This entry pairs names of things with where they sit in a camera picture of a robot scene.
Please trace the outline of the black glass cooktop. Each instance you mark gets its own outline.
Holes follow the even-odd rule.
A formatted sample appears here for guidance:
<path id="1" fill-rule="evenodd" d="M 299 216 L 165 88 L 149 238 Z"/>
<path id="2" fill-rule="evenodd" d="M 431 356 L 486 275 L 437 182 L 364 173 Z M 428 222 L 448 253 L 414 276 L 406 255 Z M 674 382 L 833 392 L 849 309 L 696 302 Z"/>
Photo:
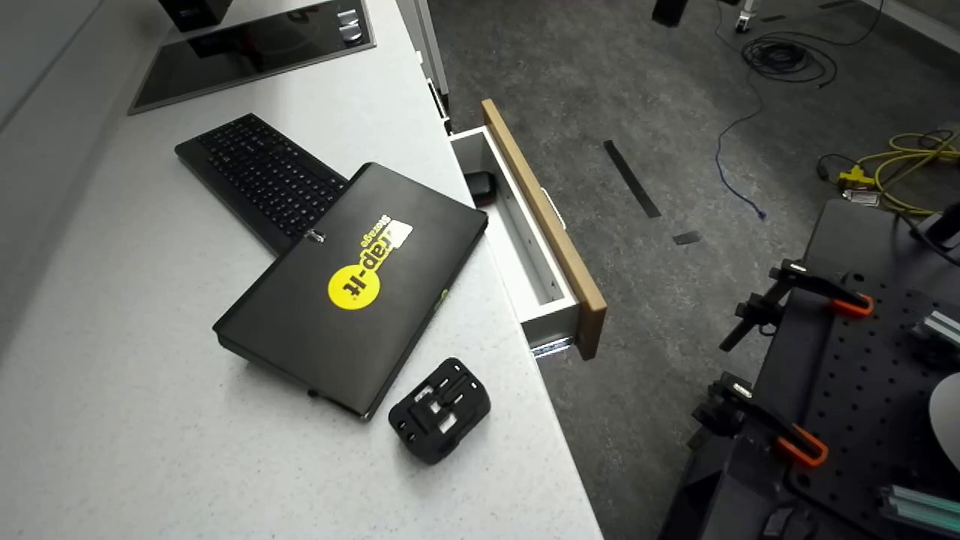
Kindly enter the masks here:
<path id="1" fill-rule="evenodd" d="M 365 0 L 325 0 L 161 45 L 135 93 L 140 114 L 375 46 Z"/>

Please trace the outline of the black clamp with orange tips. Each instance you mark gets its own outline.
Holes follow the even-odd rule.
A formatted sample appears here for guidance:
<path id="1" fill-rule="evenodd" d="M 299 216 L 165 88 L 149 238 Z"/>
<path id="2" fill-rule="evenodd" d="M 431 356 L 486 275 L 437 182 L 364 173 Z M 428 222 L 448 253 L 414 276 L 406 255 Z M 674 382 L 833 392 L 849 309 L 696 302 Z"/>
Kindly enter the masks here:
<path id="1" fill-rule="evenodd" d="M 753 292 L 746 301 L 735 307 L 739 322 L 731 329 L 719 349 L 729 353 L 754 329 L 764 336 L 774 336 L 785 318 L 783 299 L 794 290 L 801 290 L 829 301 L 831 310 L 855 320 L 872 315 L 875 309 L 873 297 L 850 288 L 846 280 L 850 274 L 829 277 L 813 272 L 801 260 L 783 259 L 780 266 L 770 269 L 772 286 L 759 294 Z"/>
<path id="2" fill-rule="evenodd" d="M 775 448 L 789 462 L 816 468 L 829 457 L 829 448 L 805 428 L 788 421 L 778 410 L 755 395 L 747 380 L 723 372 L 707 386 L 706 400 L 693 410 L 692 417 L 716 437 L 734 438 L 751 422 L 772 437 Z"/>

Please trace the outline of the black flat case yellow sticker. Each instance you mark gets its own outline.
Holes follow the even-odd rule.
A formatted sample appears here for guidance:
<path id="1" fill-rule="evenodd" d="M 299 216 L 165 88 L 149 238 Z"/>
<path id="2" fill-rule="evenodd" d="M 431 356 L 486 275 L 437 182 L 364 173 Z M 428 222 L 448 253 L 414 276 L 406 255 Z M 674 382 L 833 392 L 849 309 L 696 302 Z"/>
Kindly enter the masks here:
<path id="1" fill-rule="evenodd" d="M 213 331 L 227 351 L 368 420 L 489 218 L 378 163 L 351 182 Z"/>

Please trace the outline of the black keyboard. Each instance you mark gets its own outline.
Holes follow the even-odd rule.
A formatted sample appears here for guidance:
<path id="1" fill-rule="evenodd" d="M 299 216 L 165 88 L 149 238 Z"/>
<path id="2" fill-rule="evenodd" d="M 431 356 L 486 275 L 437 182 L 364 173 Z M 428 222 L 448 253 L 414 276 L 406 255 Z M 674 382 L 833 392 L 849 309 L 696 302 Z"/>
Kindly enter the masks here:
<path id="1" fill-rule="evenodd" d="M 274 255 L 353 185 L 253 113 L 179 143 L 175 154 Z"/>

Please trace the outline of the aluminium rail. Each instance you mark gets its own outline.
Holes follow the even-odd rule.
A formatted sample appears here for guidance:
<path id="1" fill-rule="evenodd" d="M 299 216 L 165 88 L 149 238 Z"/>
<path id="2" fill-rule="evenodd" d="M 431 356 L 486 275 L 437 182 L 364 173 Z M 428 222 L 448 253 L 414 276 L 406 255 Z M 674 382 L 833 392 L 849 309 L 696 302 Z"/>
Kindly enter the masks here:
<path id="1" fill-rule="evenodd" d="M 960 322 L 938 310 L 922 316 L 912 325 L 910 332 L 920 341 L 935 342 L 960 351 Z"/>
<path id="2" fill-rule="evenodd" d="M 949 540 L 960 540 L 960 502 L 887 485 L 878 489 L 884 518 Z"/>

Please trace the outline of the long black tape strip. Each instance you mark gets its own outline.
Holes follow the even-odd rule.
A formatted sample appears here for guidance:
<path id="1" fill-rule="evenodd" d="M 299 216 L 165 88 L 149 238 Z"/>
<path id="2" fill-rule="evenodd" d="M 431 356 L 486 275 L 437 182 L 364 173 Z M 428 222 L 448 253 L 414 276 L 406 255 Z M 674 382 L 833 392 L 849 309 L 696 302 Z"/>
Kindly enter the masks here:
<path id="1" fill-rule="evenodd" d="M 662 216 L 661 211 L 659 211 L 658 206 L 653 202 L 648 192 L 645 191 L 644 186 L 638 180 L 637 174 L 635 174 L 627 163 L 626 158 L 624 158 L 614 141 L 607 139 L 603 142 L 603 146 L 607 152 L 607 156 L 613 161 L 614 167 L 617 168 L 628 190 L 634 195 L 635 201 L 637 201 L 637 204 L 641 207 L 645 215 L 651 219 L 660 218 Z"/>

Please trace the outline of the black travel adapter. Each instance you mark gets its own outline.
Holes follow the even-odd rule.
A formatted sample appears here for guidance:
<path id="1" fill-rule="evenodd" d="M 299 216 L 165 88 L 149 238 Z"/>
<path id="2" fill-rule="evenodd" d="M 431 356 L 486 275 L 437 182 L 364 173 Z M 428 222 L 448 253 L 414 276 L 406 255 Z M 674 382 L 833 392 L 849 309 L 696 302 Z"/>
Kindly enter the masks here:
<path id="1" fill-rule="evenodd" d="M 459 358 L 446 358 L 388 411 L 388 423 L 410 454 L 434 465 L 490 411 L 484 384 Z"/>

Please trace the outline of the white drawer with wooden front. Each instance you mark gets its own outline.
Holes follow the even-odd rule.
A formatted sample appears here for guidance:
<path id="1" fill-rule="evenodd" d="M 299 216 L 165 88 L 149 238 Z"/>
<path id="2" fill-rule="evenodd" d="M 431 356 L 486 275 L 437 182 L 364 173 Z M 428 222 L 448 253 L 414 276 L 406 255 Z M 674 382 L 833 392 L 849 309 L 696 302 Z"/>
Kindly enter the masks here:
<path id="1" fill-rule="evenodd" d="M 493 173 L 486 236 L 506 294 L 535 358 L 573 347 L 595 359 L 608 304 L 567 233 L 566 222 L 491 99 L 479 127 L 449 142 L 463 174 Z"/>

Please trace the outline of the black box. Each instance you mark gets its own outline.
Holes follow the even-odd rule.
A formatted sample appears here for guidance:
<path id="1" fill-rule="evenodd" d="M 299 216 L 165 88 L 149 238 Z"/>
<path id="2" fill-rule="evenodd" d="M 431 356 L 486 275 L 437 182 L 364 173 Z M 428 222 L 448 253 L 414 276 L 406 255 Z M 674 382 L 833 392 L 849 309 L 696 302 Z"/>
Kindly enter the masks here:
<path id="1" fill-rule="evenodd" d="M 181 33 L 189 33 L 220 25 L 233 0 L 157 0 L 157 2 Z"/>

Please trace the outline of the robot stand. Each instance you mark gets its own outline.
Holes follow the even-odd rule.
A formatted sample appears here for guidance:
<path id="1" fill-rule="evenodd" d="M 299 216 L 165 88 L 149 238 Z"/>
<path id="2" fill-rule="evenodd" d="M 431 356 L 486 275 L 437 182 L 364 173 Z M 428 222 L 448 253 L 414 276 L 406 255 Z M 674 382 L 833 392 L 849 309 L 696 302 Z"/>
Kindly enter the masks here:
<path id="1" fill-rule="evenodd" d="M 798 260 L 829 277 L 849 273 L 847 286 L 875 303 L 855 320 L 795 289 L 748 382 L 826 445 L 826 461 L 789 462 L 750 421 L 734 438 L 700 427 L 657 540 L 949 540 L 884 518 L 878 489 L 960 502 L 960 469 L 929 418 L 935 386 L 960 372 L 960 351 L 910 331 L 932 311 L 960 322 L 960 215 L 914 224 L 828 202 Z"/>

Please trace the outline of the black computer mouse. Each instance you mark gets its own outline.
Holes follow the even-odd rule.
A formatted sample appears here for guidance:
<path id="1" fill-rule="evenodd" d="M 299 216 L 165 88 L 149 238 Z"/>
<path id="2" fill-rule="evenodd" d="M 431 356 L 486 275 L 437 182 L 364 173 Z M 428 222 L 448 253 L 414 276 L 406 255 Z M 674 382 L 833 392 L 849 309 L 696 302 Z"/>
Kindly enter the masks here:
<path id="1" fill-rule="evenodd" d="M 494 204 L 497 198 L 497 178 L 489 171 L 477 171 L 465 174 L 467 190 L 472 201 L 480 206 Z"/>

